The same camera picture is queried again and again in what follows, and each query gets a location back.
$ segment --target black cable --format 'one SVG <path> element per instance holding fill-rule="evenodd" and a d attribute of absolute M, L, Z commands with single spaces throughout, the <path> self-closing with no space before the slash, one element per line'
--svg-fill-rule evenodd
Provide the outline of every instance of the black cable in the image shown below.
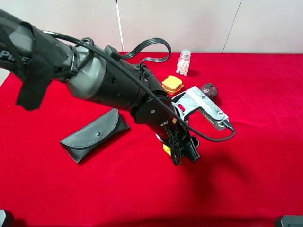
<path fill-rule="evenodd" d="M 165 128 L 167 136 L 169 138 L 171 160 L 176 166 L 178 166 L 181 164 L 182 155 L 181 155 L 181 150 L 180 150 L 180 146 L 179 146 L 179 142 L 178 142 L 177 133 L 175 132 L 175 134 L 173 135 L 170 127 L 167 124 L 164 125 L 164 128 Z"/>
<path fill-rule="evenodd" d="M 49 32 L 49 31 L 43 31 L 49 35 L 51 35 L 54 38 L 58 38 L 58 39 L 63 39 L 66 41 L 69 41 L 71 43 L 75 43 L 78 44 L 80 46 L 83 46 L 87 49 L 89 49 L 90 51 L 98 54 L 99 56 L 101 56 L 102 58 L 104 58 L 105 60 L 107 60 L 109 63 L 113 64 L 115 67 L 117 67 L 122 73 L 124 73 L 130 80 L 132 80 L 136 85 L 138 85 L 143 91 L 146 92 L 146 94 L 148 94 L 151 98 L 155 99 L 159 106 L 165 110 L 166 112 L 168 112 L 170 115 L 172 115 L 174 118 L 176 118 L 181 124 L 183 124 L 186 128 L 188 128 L 189 130 L 191 130 L 192 132 L 194 132 L 195 134 L 197 134 L 198 136 L 212 141 L 212 142 L 222 142 L 225 140 L 229 140 L 230 138 L 232 138 L 235 134 L 236 131 L 234 128 L 230 128 L 229 129 L 232 131 L 232 134 L 228 137 L 225 138 L 221 138 L 221 139 L 213 139 L 210 138 L 200 132 L 198 132 L 197 130 L 195 130 L 193 127 L 191 127 L 189 124 L 187 124 L 184 120 L 182 120 L 174 111 L 172 111 L 168 106 L 166 106 L 154 93 L 152 93 L 144 84 L 141 83 L 140 80 L 138 80 L 138 78 L 136 78 L 131 71 L 129 71 L 127 68 L 125 68 L 124 66 L 122 66 L 121 64 L 119 64 L 115 59 L 113 59 L 112 57 L 108 56 L 105 52 L 101 51 L 100 49 L 98 49 L 95 46 L 92 46 L 84 41 L 81 41 L 79 39 L 76 39 L 74 37 L 68 36 L 68 35 L 63 35 L 60 33 L 55 33 L 55 32 Z"/>
<path fill-rule="evenodd" d="M 130 51 L 130 52 L 124 54 L 124 55 L 121 55 L 121 57 L 122 57 L 122 59 L 132 58 L 132 57 L 136 56 L 138 53 L 140 53 L 141 50 L 143 50 L 145 47 L 148 47 L 148 46 L 153 45 L 153 44 L 163 44 L 163 45 L 165 45 L 166 48 L 169 51 L 169 54 L 164 58 L 151 58 L 151 57 L 143 58 L 140 61 L 140 68 L 141 68 L 142 63 L 144 61 L 152 61 L 152 62 L 164 62 L 164 61 L 166 61 L 170 57 L 171 47 L 170 47 L 168 42 L 166 42 L 164 39 L 161 39 L 161 38 L 151 38 L 151 39 L 145 40 L 142 43 L 140 43 L 138 46 L 136 46 L 132 51 Z"/>
<path fill-rule="evenodd" d="M 81 39 L 84 42 L 88 42 L 90 45 L 94 46 L 94 40 L 92 38 L 89 37 L 85 37 L 83 39 Z M 77 69 L 80 70 L 82 69 L 94 56 L 94 52 L 91 52 L 90 50 L 88 51 L 88 53 L 85 55 L 85 57 L 83 58 L 83 60 L 81 62 L 78 63 L 77 65 Z"/>

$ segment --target jar with white pills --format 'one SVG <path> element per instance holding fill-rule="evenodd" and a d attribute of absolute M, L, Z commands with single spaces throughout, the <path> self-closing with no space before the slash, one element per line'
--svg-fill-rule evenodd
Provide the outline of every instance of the jar with white pills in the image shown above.
<path fill-rule="evenodd" d="M 177 73 L 187 76 L 187 72 L 190 64 L 190 55 L 191 52 L 189 50 L 182 50 L 180 57 L 177 63 Z"/>

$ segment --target silver jar lid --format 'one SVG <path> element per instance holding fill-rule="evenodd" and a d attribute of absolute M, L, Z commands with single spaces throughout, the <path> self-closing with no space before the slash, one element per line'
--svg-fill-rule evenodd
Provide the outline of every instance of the silver jar lid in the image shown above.
<path fill-rule="evenodd" d="M 191 51 L 190 51 L 190 50 L 182 50 L 182 51 L 181 51 L 181 54 L 182 54 L 183 56 L 190 56 L 190 55 L 191 55 Z"/>

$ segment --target round brown object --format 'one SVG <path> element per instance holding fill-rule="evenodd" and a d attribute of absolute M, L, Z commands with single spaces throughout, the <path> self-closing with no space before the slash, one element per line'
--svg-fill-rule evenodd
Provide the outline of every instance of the round brown object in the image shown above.
<path fill-rule="evenodd" d="M 218 90 L 212 83 L 204 84 L 200 90 L 213 101 L 218 97 Z"/>

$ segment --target white wall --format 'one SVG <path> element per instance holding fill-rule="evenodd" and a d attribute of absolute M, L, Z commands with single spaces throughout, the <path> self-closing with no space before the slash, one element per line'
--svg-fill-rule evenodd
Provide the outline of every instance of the white wall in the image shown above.
<path fill-rule="evenodd" d="M 303 52 L 302 0 L 118 3 L 126 51 L 145 39 L 162 37 L 175 52 Z M 101 48 L 108 44 L 121 50 L 115 0 L 11 0 L 0 7 L 40 29 L 90 36 Z M 156 45 L 145 51 L 166 50 Z M 7 75 L 0 69 L 0 85 Z"/>
<path fill-rule="evenodd" d="M 90 36 L 101 48 L 121 50 L 114 0 L 2 0 L 0 8 L 39 29 Z M 0 69 L 0 85 L 7 75 Z"/>
<path fill-rule="evenodd" d="M 172 50 L 222 52 L 240 0 L 118 0 L 126 51 L 153 37 Z M 161 45 L 146 51 L 166 51 Z"/>
<path fill-rule="evenodd" d="M 303 52 L 302 0 L 242 0 L 224 52 Z"/>

